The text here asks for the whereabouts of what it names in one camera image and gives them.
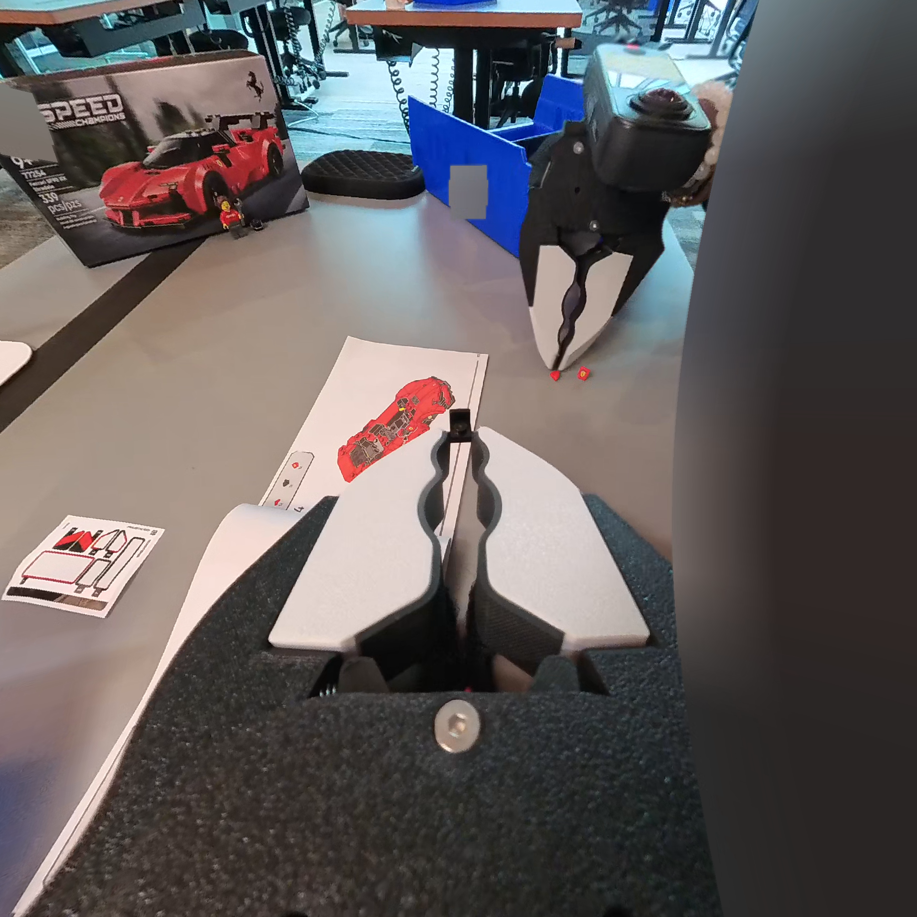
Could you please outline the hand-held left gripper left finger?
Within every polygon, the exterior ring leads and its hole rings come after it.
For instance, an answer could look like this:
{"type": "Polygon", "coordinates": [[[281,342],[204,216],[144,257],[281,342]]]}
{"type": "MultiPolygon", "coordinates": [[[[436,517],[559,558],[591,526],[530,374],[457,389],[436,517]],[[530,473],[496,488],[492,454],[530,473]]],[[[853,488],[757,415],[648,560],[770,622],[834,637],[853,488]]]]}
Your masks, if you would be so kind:
{"type": "Polygon", "coordinates": [[[429,608],[442,575],[450,451],[448,431],[423,434],[344,489],[269,633],[273,648],[367,651],[429,608]]]}

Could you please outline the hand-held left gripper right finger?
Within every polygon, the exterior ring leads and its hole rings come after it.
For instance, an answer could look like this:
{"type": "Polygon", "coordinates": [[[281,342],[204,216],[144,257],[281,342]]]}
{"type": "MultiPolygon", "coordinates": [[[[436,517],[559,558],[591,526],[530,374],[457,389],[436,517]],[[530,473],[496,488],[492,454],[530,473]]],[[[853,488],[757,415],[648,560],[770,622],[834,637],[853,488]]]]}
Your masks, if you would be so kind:
{"type": "Polygon", "coordinates": [[[475,436],[475,629],[506,658],[641,648],[650,630],[580,489],[489,427],[475,436]]]}

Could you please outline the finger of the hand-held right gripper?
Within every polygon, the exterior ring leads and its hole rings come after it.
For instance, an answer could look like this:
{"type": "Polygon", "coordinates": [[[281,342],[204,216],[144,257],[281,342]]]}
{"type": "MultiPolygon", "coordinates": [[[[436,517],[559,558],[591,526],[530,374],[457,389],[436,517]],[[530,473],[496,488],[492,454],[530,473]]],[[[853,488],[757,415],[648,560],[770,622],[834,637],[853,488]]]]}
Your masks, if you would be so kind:
{"type": "Polygon", "coordinates": [[[565,322],[564,301],[576,280],[577,265],[561,246],[542,246],[530,306],[536,349],[547,368],[556,367],[565,322]]]}
{"type": "Polygon", "coordinates": [[[579,265],[563,301],[561,363],[578,360],[611,323],[633,260],[632,255],[613,252],[588,267],[579,265]]]}

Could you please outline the blue plastic bin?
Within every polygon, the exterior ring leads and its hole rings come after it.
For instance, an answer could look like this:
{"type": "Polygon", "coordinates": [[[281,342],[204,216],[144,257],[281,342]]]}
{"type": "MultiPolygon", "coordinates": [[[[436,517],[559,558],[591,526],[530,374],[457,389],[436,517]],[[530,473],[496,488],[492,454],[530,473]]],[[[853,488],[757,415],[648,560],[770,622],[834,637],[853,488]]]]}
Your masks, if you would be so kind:
{"type": "Polygon", "coordinates": [[[430,194],[452,205],[449,186],[453,168],[480,171],[488,182],[486,214],[469,222],[517,256],[528,206],[531,159],[567,121],[583,119],[582,84],[546,75],[534,121],[527,125],[487,131],[412,96],[408,98],[408,114],[411,154],[430,194]]]}

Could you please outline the lego instruction booklet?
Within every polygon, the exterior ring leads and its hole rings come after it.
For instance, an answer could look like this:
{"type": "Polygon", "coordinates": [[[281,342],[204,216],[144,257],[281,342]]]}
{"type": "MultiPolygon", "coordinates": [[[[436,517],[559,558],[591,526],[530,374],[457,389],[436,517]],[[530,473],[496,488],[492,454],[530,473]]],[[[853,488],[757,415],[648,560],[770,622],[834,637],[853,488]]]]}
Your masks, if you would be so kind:
{"type": "Polygon", "coordinates": [[[132,713],[85,795],[15,906],[2,915],[24,915],[63,864],[121,763],[141,714],[179,648],[218,597],[258,560],[321,497],[338,496],[346,479],[338,449],[351,434],[388,410],[407,384],[437,377],[449,384],[455,408],[477,420],[489,356],[450,350],[385,345],[349,337],[276,471],[258,507],[242,504],[215,530],[192,578],[168,643],[140,703],[132,713]]]}

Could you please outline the lego sticker sheet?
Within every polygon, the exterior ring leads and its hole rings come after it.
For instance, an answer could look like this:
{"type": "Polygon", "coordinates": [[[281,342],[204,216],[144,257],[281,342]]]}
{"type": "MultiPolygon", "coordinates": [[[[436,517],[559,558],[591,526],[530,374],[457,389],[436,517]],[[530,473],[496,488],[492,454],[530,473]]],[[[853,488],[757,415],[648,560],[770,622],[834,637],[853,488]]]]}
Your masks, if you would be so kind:
{"type": "Polygon", "coordinates": [[[70,514],[19,563],[2,601],[104,619],[164,532],[70,514]]]}

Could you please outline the lego set box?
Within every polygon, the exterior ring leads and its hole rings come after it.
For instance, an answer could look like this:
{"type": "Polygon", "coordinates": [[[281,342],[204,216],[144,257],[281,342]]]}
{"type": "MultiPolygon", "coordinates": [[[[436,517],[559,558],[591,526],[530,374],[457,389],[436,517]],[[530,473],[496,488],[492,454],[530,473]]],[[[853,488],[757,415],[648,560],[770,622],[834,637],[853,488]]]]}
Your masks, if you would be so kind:
{"type": "Polygon", "coordinates": [[[223,235],[221,203],[261,224],[309,207],[266,61],[233,50],[10,78],[51,160],[2,166],[86,267],[223,235]]]}

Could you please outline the person's right hand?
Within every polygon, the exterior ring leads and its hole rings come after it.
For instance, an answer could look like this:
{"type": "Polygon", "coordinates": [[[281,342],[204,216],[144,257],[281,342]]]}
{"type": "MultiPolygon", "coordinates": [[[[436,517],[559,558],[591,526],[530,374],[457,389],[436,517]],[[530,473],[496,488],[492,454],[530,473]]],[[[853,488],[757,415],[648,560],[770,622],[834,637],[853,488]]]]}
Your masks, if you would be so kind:
{"type": "Polygon", "coordinates": [[[711,124],[712,132],[704,160],[693,177],[682,188],[668,195],[670,206],[674,208],[687,208],[695,205],[707,207],[733,99],[734,83],[729,83],[724,79],[709,80],[693,86],[692,92],[704,110],[711,124]]]}

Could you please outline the wood edged desk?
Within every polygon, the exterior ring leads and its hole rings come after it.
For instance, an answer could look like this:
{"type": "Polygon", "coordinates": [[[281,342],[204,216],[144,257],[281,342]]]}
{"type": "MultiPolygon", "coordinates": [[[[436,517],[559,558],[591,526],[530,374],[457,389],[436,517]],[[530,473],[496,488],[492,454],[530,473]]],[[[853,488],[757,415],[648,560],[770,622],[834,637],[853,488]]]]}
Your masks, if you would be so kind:
{"type": "Polygon", "coordinates": [[[3,1],[2,46],[40,29],[62,56],[93,58],[194,29],[200,2],[3,1]]]}
{"type": "Polygon", "coordinates": [[[493,53],[522,42],[554,41],[560,30],[578,28],[575,1],[358,2],[346,11],[351,26],[369,27],[425,49],[454,53],[454,114],[490,127],[493,53]]]}

